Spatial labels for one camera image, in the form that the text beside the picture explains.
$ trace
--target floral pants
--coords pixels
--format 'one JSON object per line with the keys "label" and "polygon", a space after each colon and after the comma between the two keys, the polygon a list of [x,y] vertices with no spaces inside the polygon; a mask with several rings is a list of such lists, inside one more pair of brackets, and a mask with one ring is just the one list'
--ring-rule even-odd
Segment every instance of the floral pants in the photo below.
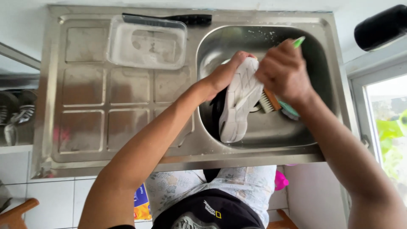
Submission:
{"label": "floral pants", "polygon": [[237,197],[251,207],[266,228],[276,169],[276,165],[224,168],[210,183],[206,182],[203,170],[153,172],[145,182],[153,221],[180,200],[215,188]]}

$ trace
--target hand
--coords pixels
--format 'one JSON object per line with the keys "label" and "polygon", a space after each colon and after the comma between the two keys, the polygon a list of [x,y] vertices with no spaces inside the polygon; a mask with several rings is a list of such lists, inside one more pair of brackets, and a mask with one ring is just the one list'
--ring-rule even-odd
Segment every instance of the hand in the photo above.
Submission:
{"label": "hand", "polygon": [[239,67],[247,57],[256,58],[253,54],[237,51],[228,63],[219,65],[209,76],[200,80],[208,87],[206,101],[215,98],[220,91],[225,89],[230,82],[232,82],[237,67]]}
{"label": "hand", "polygon": [[306,104],[307,99],[316,94],[309,81],[301,47],[294,48],[292,39],[269,49],[255,76],[265,88],[292,106]]}

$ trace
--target person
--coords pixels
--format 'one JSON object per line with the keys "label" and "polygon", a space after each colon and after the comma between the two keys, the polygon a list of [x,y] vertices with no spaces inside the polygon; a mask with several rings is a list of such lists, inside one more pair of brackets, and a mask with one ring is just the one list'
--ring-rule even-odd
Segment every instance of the person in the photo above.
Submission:
{"label": "person", "polygon": [[[79,229],[131,229],[133,195],[145,182],[153,228],[265,228],[276,166],[221,169],[206,183],[202,170],[152,173],[194,110],[231,82],[247,57],[238,51],[130,139],[95,180]],[[288,39],[268,50],[255,76],[298,111],[352,199],[348,227],[405,229],[406,208],[379,164],[314,91],[301,48]]]}

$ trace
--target brush bristles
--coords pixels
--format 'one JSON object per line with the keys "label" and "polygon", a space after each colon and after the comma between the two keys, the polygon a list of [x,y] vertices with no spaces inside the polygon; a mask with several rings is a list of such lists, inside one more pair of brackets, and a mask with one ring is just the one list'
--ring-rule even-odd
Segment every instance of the brush bristles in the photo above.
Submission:
{"label": "brush bristles", "polygon": [[273,105],[271,104],[269,98],[264,92],[261,93],[260,100],[258,102],[260,103],[265,113],[270,113],[274,110]]}

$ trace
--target shoe sole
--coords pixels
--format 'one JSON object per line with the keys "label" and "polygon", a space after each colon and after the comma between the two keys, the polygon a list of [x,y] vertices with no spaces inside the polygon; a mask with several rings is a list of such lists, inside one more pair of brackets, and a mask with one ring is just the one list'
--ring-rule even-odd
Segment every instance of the shoe sole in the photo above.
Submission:
{"label": "shoe sole", "polygon": [[[259,101],[263,84],[260,83],[254,73],[258,68],[258,61],[248,57],[237,68],[233,80],[228,86],[225,97],[225,105],[219,118],[219,135],[221,142],[233,143],[240,141],[247,130],[247,116],[254,105]],[[258,87],[239,108],[235,109],[236,103],[252,88]]]}

